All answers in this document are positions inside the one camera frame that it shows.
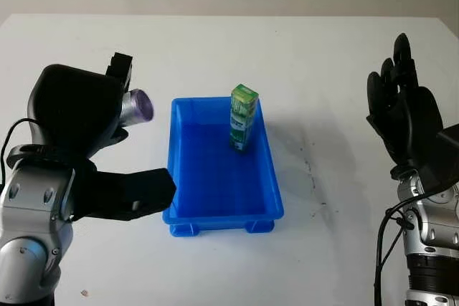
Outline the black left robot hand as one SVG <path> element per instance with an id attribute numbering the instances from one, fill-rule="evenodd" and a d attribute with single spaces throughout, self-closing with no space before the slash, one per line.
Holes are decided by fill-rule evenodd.
<path id="1" fill-rule="evenodd" d="M 120 124 L 123 96 L 131 81 L 132 56 L 115 53 L 106 73 L 63 64 L 45 67 L 27 105 L 33 144 L 86 158 L 128 137 Z"/>

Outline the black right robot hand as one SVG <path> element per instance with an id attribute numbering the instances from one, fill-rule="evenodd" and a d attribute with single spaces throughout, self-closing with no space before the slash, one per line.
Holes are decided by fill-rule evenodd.
<path id="1" fill-rule="evenodd" d="M 443 121 L 433 94 L 419 84 L 406 34 L 397 36 L 393 57 L 383 61 L 381 71 L 370 72 L 366 91 L 366 119 L 391 159 L 417 170 L 426 166 Z"/>

